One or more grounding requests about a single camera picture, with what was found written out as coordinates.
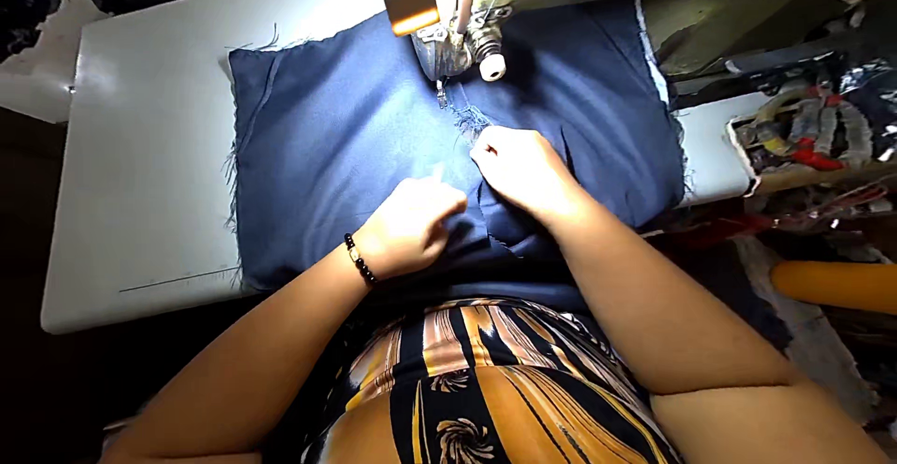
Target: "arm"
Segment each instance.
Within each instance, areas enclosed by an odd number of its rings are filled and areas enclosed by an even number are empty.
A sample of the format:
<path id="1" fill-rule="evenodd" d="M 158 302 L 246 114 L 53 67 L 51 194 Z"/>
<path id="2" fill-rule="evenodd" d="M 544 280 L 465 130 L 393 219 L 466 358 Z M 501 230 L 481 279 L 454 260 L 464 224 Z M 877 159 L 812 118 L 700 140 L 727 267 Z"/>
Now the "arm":
<path id="1" fill-rule="evenodd" d="M 355 244 L 381 279 L 422 269 L 446 245 L 442 219 L 465 206 L 466 195 L 447 184 L 405 180 L 353 235 Z M 248 452 L 280 420 L 368 290 L 345 246 L 335 248 L 197 355 L 103 462 L 258 462 Z"/>
<path id="2" fill-rule="evenodd" d="M 884 461 L 821 389 L 592 199 L 542 136 L 486 128 L 471 157 L 555 236 L 589 309 L 689 462 Z"/>

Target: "light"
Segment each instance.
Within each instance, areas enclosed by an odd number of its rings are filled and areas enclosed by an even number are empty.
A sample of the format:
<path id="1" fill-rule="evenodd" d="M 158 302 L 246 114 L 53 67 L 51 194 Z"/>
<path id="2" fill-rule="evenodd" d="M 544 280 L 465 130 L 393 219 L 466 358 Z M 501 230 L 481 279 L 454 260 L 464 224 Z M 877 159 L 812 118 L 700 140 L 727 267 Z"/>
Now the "light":
<path id="1" fill-rule="evenodd" d="M 420 28 L 439 22 L 439 20 L 440 12 L 436 9 L 422 11 L 393 24 L 393 33 L 395 33 L 396 36 L 405 36 Z"/>

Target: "right hand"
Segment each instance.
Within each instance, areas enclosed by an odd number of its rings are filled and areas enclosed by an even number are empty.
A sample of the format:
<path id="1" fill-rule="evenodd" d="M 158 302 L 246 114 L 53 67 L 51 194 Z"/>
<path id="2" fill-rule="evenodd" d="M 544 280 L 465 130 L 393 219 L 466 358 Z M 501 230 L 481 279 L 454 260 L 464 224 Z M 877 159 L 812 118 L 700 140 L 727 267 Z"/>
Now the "right hand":
<path id="1" fill-rule="evenodd" d="M 543 223 L 573 213 L 588 196 L 536 131 L 488 126 L 470 157 L 493 189 Z"/>

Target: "forearm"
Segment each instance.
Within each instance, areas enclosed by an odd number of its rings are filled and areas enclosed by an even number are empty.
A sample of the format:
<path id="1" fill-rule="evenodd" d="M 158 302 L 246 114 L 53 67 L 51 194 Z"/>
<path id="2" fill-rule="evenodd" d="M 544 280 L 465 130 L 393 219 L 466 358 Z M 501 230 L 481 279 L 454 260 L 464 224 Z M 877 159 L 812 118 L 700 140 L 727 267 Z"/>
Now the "forearm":
<path id="1" fill-rule="evenodd" d="M 334 249 L 209 344 L 110 454 L 178 458 L 251 450 L 367 292 L 345 247 Z"/>
<path id="2" fill-rule="evenodd" d="M 797 375 L 723 303 L 584 191 L 541 218 L 589 309 L 654 394 L 787 385 Z"/>

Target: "hand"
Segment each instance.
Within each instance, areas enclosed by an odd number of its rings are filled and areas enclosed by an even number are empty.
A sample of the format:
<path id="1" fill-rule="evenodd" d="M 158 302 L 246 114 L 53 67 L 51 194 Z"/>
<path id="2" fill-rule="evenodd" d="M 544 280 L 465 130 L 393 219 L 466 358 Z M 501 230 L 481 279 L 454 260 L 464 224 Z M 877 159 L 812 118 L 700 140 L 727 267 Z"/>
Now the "hand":
<path id="1" fill-rule="evenodd" d="M 449 241 L 442 220 L 466 208 L 467 195 L 449 184 L 406 178 L 353 235 L 355 246 L 380 280 L 421 270 Z"/>
<path id="2" fill-rule="evenodd" d="M 588 196 L 536 131 L 488 126 L 470 157 L 493 189 L 545 225 L 574 213 Z"/>

